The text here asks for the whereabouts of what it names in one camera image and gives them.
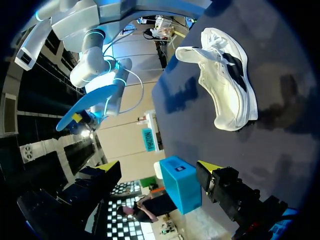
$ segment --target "person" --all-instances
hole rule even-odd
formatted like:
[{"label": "person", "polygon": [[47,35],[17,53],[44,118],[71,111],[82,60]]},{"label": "person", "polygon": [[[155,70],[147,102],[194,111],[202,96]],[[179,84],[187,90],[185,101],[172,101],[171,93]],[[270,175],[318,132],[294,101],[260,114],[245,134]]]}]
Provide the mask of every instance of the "person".
[{"label": "person", "polygon": [[133,215],[133,217],[142,223],[154,223],[158,221],[159,216],[169,214],[177,207],[170,196],[165,193],[155,198],[145,196],[138,202],[135,202],[133,208],[120,206],[117,214],[121,216]]}]

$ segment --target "wall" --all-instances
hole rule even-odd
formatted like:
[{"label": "wall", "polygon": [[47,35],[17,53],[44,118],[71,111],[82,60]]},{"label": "wall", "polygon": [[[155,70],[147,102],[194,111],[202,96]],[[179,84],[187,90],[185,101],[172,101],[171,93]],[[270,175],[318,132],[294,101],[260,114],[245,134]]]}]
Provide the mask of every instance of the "wall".
[{"label": "wall", "polygon": [[[137,125],[138,117],[154,109],[151,92],[163,70],[144,71],[161,69],[161,63],[155,43],[145,40],[143,35],[137,32],[114,44],[113,55],[118,60],[126,56],[131,58],[133,63],[131,70],[144,83],[144,96],[140,105],[117,117],[108,117],[97,131],[108,162],[120,161],[122,172],[120,182],[123,183],[154,176],[154,163],[165,158],[163,152],[146,152],[142,129],[147,125]],[[139,101],[141,92],[138,79],[130,74],[122,96],[120,111],[133,107]]]}]

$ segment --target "blue box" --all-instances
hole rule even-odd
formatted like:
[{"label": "blue box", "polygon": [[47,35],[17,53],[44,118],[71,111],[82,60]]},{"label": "blue box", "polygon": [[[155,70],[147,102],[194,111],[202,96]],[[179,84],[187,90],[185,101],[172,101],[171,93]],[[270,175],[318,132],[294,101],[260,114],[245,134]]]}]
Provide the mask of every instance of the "blue box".
[{"label": "blue box", "polygon": [[182,214],[202,205],[201,186],[196,168],[176,156],[160,161],[166,192]]},{"label": "blue box", "polygon": [[[282,216],[286,215],[296,215],[298,211],[293,208],[287,208]],[[292,220],[282,220],[277,222],[272,228],[271,232],[273,232],[273,236],[271,240],[278,240],[280,239],[281,235],[287,230],[288,226],[292,223]]]}]

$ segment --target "light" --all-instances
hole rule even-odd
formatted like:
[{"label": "light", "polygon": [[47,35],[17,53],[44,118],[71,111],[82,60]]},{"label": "light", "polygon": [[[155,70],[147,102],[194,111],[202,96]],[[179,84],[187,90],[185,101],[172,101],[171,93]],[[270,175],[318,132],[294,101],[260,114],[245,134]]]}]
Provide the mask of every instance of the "light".
[{"label": "light", "polygon": [[87,138],[87,137],[89,137],[89,135],[90,135],[90,131],[89,130],[83,130],[81,132],[81,137],[83,137],[83,138]]},{"label": "light", "polygon": [[114,71],[106,73],[104,75],[97,76],[92,81],[88,82],[87,85],[85,85],[85,92],[88,94],[98,88],[111,85],[114,81],[115,76],[116,73]]},{"label": "light", "polygon": [[39,13],[38,13],[38,11],[35,12],[35,19],[37,19],[39,22],[42,22],[42,21],[43,21],[43,20],[41,20],[41,19],[39,18]]}]

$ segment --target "black panel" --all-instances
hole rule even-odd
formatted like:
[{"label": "black panel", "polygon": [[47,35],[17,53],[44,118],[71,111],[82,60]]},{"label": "black panel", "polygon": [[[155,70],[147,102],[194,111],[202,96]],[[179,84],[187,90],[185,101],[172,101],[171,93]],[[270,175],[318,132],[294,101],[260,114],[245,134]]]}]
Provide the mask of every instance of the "black panel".
[{"label": "black panel", "polygon": [[60,40],[57,38],[56,34],[52,30],[48,36],[48,38],[45,40],[45,46],[54,54],[57,55],[58,48],[60,45]]},{"label": "black panel", "polygon": [[4,132],[16,132],[16,100],[6,98],[4,102]]},{"label": "black panel", "polygon": [[61,62],[70,72],[73,70],[73,67],[71,67],[64,58],[61,59]]},{"label": "black panel", "polygon": [[0,165],[5,178],[24,170],[16,136],[0,138]]},{"label": "black panel", "polygon": [[62,58],[70,65],[71,69],[75,68],[76,65],[74,64],[74,56],[71,52],[63,49]]},{"label": "black panel", "polygon": [[6,79],[9,65],[10,65],[10,62],[8,62],[8,61],[2,61],[0,63],[0,90],[1,90],[1,92],[4,87],[4,83],[5,83],[5,79]]},{"label": "black panel", "polygon": [[37,64],[23,72],[17,109],[63,116],[82,96],[71,88],[69,77],[40,53]]},{"label": "black panel", "polygon": [[56,151],[24,165],[34,189],[44,189],[52,195],[68,183]]},{"label": "black panel", "polygon": [[98,135],[95,135],[95,136],[94,136],[94,139],[95,139],[96,146],[98,147],[98,149],[101,149],[101,148],[102,148],[102,146],[101,146],[101,144],[100,144],[100,141],[99,141]]},{"label": "black panel", "polygon": [[19,134],[17,135],[17,141],[19,146],[69,135],[70,132],[67,129],[56,131],[59,120],[59,118],[51,117],[18,115]]},{"label": "black panel", "polygon": [[86,164],[89,158],[95,154],[95,147],[91,139],[66,146],[64,148],[73,175]]}]

